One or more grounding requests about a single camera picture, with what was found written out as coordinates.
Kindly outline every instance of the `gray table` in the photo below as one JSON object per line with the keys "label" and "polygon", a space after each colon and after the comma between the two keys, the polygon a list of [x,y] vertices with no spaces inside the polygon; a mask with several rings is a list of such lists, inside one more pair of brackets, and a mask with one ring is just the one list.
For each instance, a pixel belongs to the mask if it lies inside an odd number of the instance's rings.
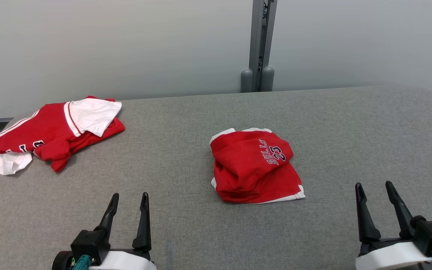
{"label": "gray table", "polygon": [[[359,253],[354,185],[383,237],[397,236],[384,182],[432,219],[432,92],[407,87],[128,100],[126,130],[59,174],[34,159],[0,175],[0,270],[49,269],[120,193],[111,244],[129,248],[149,193],[158,269],[351,269]],[[212,135],[269,128],[295,153],[304,200],[222,202],[210,181]]]}

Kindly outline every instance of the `gray fabric surface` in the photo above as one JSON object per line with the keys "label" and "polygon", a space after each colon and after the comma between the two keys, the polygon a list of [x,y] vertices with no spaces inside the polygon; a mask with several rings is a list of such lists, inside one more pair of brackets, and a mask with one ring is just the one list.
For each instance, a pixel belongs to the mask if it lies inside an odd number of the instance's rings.
{"label": "gray fabric surface", "polygon": [[[382,237],[397,236],[384,182],[432,219],[432,92],[407,87],[222,94],[123,102],[126,130],[74,156],[61,173],[34,159],[0,175],[0,269],[49,269],[120,193],[113,248],[136,236],[149,192],[158,269],[353,269],[354,185]],[[307,198],[223,203],[211,187],[212,135],[269,128],[295,153]]]}

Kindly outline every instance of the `black wheel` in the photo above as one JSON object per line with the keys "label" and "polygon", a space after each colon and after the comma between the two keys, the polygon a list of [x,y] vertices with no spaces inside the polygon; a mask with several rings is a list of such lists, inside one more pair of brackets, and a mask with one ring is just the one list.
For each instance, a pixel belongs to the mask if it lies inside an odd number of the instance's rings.
{"label": "black wheel", "polygon": [[51,270],[71,270],[72,265],[72,251],[60,251],[53,261]]}

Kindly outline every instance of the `black object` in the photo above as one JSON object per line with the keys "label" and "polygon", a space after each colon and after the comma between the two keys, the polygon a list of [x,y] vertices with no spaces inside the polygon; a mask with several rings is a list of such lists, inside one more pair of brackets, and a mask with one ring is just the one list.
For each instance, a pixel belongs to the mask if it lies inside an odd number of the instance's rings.
{"label": "black object", "polygon": [[423,216],[411,219],[411,226],[415,229],[413,243],[426,256],[432,257],[432,222]]}
{"label": "black object", "polygon": [[394,210],[396,211],[399,227],[401,229],[399,238],[380,239],[381,233],[374,226],[368,207],[366,206],[367,198],[365,190],[361,183],[355,185],[358,229],[361,242],[360,254],[358,256],[363,256],[373,250],[392,246],[397,243],[409,242],[413,237],[414,230],[410,227],[410,221],[413,216],[391,181],[386,181],[386,191],[389,201],[394,205]]}
{"label": "black object", "polygon": [[134,238],[133,249],[111,249],[109,243],[113,217],[118,210],[119,194],[115,193],[109,202],[108,208],[98,226],[92,231],[82,230],[71,244],[72,251],[61,251],[55,257],[52,270],[69,270],[74,257],[78,261],[82,255],[88,255],[94,259],[92,265],[101,265],[110,250],[125,251],[127,253],[151,260],[151,227],[149,220],[149,195],[142,194],[141,217],[136,238]]}

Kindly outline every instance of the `white wall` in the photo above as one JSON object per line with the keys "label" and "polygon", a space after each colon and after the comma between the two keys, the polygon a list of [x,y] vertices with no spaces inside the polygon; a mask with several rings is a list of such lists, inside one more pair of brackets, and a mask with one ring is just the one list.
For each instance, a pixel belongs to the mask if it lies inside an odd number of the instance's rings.
{"label": "white wall", "polygon": [[252,0],[0,0],[0,118],[240,90]]}
{"label": "white wall", "polygon": [[432,0],[279,0],[273,90],[432,89]]}

